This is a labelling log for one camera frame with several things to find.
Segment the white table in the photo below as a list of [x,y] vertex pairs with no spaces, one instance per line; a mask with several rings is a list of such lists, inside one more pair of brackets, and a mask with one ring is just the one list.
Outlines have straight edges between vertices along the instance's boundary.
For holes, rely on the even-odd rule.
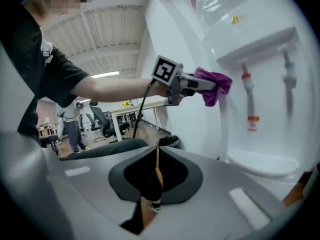
[[[164,100],[163,101],[157,101],[157,102],[145,103],[144,106],[143,106],[143,109],[142,109],[142,110],[153,109],[154,118],[155,118],[155,126],[156,126],[156,130],[157,131],[159,131],[159,119],[158,119],[156,108],[157,107],[162,107],[164,105],[164,103],[165,103]],[[121,136],[119,125],[118,125],[117,116],[122,116],[122,115],[125,115],[125,114],[137,112],[139,110],[140,110],[140,105],[128,106],[128,107],[123,107],[123,108],[119,108],[119,109],[115,109],[115,110],[109,111],[109,113],[112,116],[113,127],[114,127],[114,131],[115,131],[115,134],[116,134],[116,138],[118,139],[118,142],[122,141],[122,136]]]

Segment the gray device surface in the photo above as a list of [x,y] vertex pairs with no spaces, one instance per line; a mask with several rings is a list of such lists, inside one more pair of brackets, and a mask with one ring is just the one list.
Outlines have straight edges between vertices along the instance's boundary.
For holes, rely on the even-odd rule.
[[2,155],[0,163],[4,186],[52,239],[238,239],[254,230],[229,196],[235,188],[243,188],[271,219],[285,210],[276,197],[231,165],[168,148],[196,163],[202,170],[203,183],[185,203],[163,205],[137,236],[119,227],[132,217],[136,204],[115,194],[108,174],[114,165],[149,147],[59,161],[52,150],[41,149],[34,140],[19,134],[2,135],[0,139],[4,154],[9,154]]

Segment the hand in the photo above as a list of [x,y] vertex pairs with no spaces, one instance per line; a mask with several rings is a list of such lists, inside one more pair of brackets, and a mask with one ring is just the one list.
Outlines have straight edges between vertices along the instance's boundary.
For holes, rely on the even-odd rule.
[[169,87],[162,82],[156,81],[153,85],[153,92],[154,95],[160,95],[162,97],[168,97]]

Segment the shelf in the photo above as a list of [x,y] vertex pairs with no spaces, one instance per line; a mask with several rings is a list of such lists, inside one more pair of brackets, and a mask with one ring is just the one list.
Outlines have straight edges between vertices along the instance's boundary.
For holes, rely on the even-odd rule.
[[247,152],[240,149],[229,150],[227,152],[227,159],[245,171],[269,178],[289,176],[300,165],[292,157]]

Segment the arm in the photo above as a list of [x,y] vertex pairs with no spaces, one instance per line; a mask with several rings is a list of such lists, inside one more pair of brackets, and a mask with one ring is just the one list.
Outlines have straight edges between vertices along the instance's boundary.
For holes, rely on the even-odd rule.
[[[97,102],[121,102],[143,98],[151,79],[115,79],[92,78],[82,79],[71,91],[71,94]],[[167,96],[167,87],[156,82],[148,96]]]

